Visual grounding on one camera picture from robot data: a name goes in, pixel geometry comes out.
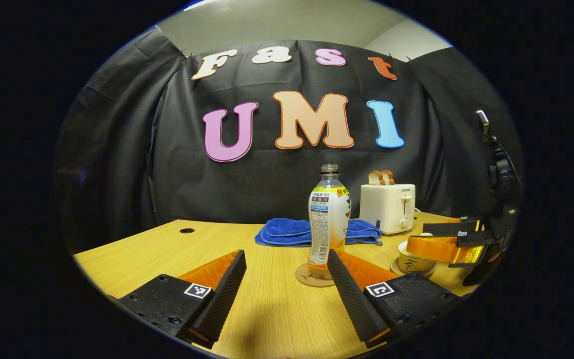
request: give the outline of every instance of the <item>ceiling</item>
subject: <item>ceiling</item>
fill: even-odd
[[[369,0],[214,0],[158,23],[185,54],[269,39],[364,48],[406,16]]]

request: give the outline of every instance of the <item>blue towel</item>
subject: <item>blue towel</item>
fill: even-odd
[[[382,245],[378,238],[382,232],[374,225],[363,220],[350,220],[347,227],[345,245],[371,243]],[[306,220],[274,218],[269,220],[258,232],[255,241],[259,245],[274,247],[310,247],[311,227]]]

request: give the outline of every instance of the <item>plastic bottle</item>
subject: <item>plastic bottle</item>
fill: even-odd
[[[309,272],[318,279],[332,279],[326,266],[329,249],[344,252],[344,239],[351,215],[351,197],[338,180],[339,174],[338,165],[322,165],[322,179],[309,196]]]

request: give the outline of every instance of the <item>white toaster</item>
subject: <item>white toaster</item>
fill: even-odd
[[[360,219],[375,225],[384,234],[413,228],[415,184],[360,187]]]

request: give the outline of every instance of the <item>teacup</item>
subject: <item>teacup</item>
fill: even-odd
[[[398,265],[401,270],[405,272],[426,271],[435,264],[435,261],[432,259],[421,258],[407,252],[406,245],[407,241],[398,245],[398,252],[400,252]]]

